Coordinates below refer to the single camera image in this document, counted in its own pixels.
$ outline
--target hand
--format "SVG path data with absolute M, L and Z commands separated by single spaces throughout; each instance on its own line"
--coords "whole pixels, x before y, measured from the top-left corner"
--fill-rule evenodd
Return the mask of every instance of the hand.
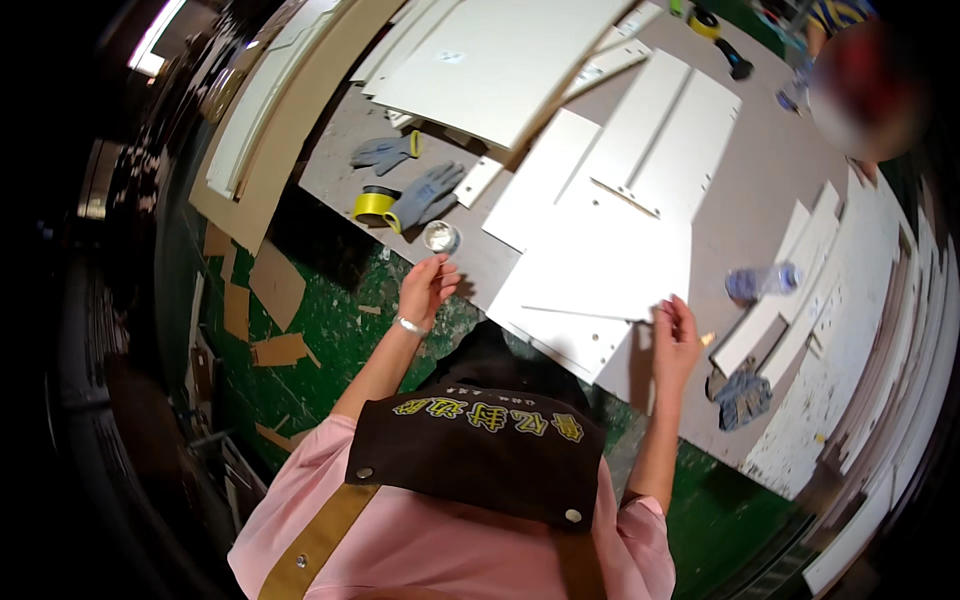
M 686 380 L 703 347 L 697 335 L 697 320 L 683 300 L 672 296 L 654 310 L 654 381 L 657 407 L 661 400 L 680 407 Z
M 433 328 L 437 309 L 460 282 L 457 266 L 446 262 L 448 258 L 449 254 L 436 254 L 414 265 L 400 285 L 397 314 L 423 329 Z

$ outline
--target person's left hand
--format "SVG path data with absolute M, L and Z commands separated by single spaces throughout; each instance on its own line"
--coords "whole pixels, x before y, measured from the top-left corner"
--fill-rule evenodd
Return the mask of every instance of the person's left hand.
M 446 262 L 449 254 L 436 254 L 414 265 L 400 285 L 397 314 L 423 329 L 433 327 L 437 309 L 457 289 L 457 266 Z

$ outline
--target tape roll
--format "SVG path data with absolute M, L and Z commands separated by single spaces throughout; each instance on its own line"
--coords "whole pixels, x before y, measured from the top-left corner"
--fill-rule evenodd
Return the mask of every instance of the tape roll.
M 686 20 L 686 24 L 689 25 L 690 29 L 695 33 L 707 39 L 720 37 L 720 21 L 717 20 L 717 17 L 713 16 L 713 13 L 699 7 L 694 9 L 690 14 L 690 18 Z
M 370 227 L 386 227 L 383 213 L 390 210 L 400 193 L 389 187 L 366 185 L 353 203 L 353 220 Z

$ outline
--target paint-splattered floor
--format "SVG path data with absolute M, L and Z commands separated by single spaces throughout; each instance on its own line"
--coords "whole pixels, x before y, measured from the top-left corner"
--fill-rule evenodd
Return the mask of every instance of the paint-splattered floor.
M 231 429 L 236 438 L 276 472 L 287 454 L 257 435 L 254 424 L 273 427 L 286 415 L 279 433 L 293 435 L 320 422 L 369 357 L 396 311 L 399 284 L 411 265 L 382 246 L 372 247 L 358 262 L 358 285 L 350 292 L 304 263 L 294 263 L 306 279 L 306 293 L 288 332 L 300 331 L 323 365 L 310 360 L 294 367 L 261 368 L 252 365 L 250 348 L 223 329 L 223 258 L 204 260 L 205 219 L 186 201 L 188 182 L 196 177 L 197 155 L 211 135 L 201 124 L 180 155 L 167 184 L 159 213 L 156 249 L 157 328 L 164 371 L 173 400 L 184 407 L 182 381 L 186 365 L 190 304 L 197 272 L 206 279 L 201 323 L 214 351 L 223 359 L 218 371 L 218 398 L 214 424 Z M 356 229 L 333 214 L 328 227 Z M 247 286 L 253 258 L 239 250 L 233 282 Z M 357 306 L 379 306 L 380 315 Z M 481 319 L 466 301 L 453 298 L 438 314 L 437 325 L 425 341 L 401 386 L 415 388 Z M 251 295 L 251 342 L 280 333 L 255 295 Z M 520 341 L 508 340 L 518 354 L 532 352 Z M 645 418 L 600 390 L 588 397 L 608 425 L 605 454 L 614 472 L 629 469 L 642 436 Z M 738 571 L 756 562 L 758 554 L 790 522 L 794 506 L 718 464 L 690 444 L 681 444 L 677 479 L 668 517 L 670 547 L 677 566 L 676 598 L 709 596 Z

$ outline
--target silver bracelet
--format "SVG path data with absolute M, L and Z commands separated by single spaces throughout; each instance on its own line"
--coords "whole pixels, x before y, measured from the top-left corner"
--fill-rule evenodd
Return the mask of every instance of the silver bracelet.
M 394 317 L 394 323 L 399 324 L 401 327 L 420 338 L 425 338 L 430 333 L 429 329 L 424 329 L 417 324 L 411 323 L 399 315 Z

